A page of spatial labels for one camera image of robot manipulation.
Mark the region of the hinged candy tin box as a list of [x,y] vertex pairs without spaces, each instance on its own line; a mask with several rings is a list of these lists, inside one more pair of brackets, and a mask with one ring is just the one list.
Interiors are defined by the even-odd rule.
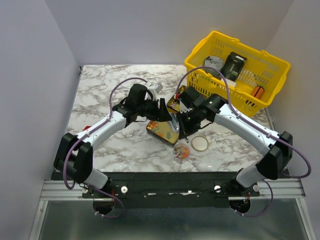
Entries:
[[[169,113],[178,113],[180,111],[180,101],[176,98],[174,93],[172,97],[168,100],[166,104],[167,110]],[[180,133],[172,132],[169,127],[168,121],[158,122],[150,121],[146,126],[146,132],[148,135],[159,140],[165,145],[173,148],[179,140]]]

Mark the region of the silver metal scoop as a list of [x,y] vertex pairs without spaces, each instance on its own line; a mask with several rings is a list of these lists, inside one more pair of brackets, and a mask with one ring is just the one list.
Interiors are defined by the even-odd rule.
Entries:
[[168,125],[172,132],[179,133],[180,132],[180,123],[176,113],[170,112],[171,120],[168,121]]

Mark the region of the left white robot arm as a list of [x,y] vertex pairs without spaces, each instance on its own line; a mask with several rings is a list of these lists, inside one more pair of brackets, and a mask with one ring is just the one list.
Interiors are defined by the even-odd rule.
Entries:
[[135,122],[137,117],[157,122],[172,120],[164,98],[144,99],[140,102],[125,98],[95,125],[78,134],[68,132],[62,137],[54,168],[62,173],[64,184],[69,190],[78,183],[93,186],[93,191],[101,198],[110,194],[108,176],[94,168],[94,151],[113,134]]

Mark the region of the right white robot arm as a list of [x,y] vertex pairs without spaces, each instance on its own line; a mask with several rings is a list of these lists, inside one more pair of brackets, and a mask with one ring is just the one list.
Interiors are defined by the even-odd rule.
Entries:
[[257,162],[242,168],[227,184],[230,191],[241,196],[254,183],[278,179],[292,158],[293,136],[265,128],[254,120],[242,115],[224,98],[215,95],[213,99],[186,103],[179,102],[177,115],[181,139],[195,134],[201,122],[207,120],[221,125],[251,144],[263,157]]

